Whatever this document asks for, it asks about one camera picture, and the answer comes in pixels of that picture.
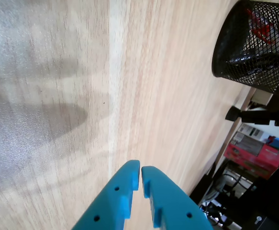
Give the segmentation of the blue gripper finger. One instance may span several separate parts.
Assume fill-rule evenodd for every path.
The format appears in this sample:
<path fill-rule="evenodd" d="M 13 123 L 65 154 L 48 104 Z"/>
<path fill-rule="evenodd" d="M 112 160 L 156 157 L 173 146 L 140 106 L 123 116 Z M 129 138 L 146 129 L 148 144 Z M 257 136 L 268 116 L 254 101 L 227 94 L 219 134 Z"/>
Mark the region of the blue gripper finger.
<path fill-rule="evenodd" d="M 142 167 L 144 197 L 149 199 L 154 228 L 212 230 L 199 206 L 166 174 L 154 166 Z"/>
<path fill-rule="evenodd" d="M 123 230 L 130 218 L 133 191 L 139 188 L 140 161 L 126 162 L 74 225 L 74 230 Z"/>

